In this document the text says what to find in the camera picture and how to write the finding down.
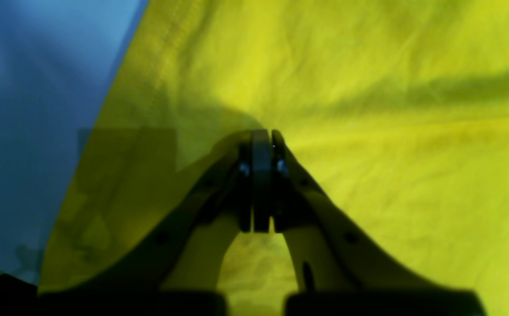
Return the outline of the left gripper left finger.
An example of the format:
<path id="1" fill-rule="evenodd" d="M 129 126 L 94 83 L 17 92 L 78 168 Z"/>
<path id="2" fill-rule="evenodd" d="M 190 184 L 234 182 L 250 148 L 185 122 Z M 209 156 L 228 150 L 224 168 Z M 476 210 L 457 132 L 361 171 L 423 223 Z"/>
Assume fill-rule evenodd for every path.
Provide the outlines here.
<path id="1" fill-rule="evenodd" d="M 272 141 L 265 129 L 208 168 L 182 202 L 128 254 L 78 286 L 41 294 L 39 316 L 224 316 L 215 290 L 240 232 L 267 233 Z"/>

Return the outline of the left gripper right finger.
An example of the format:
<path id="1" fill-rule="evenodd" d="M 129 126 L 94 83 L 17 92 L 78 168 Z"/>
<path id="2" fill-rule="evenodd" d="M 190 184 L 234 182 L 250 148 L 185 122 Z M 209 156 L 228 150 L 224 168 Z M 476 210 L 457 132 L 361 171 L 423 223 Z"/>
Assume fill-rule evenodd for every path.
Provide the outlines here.
<path id="1" fill-rule="evenodd" d="M 299 292 L 286 316 L 483 316 L 471 290 L 436 284 L 386 253 L 340 210 L 271 132 L 275 230 L 282 233 Z"/>

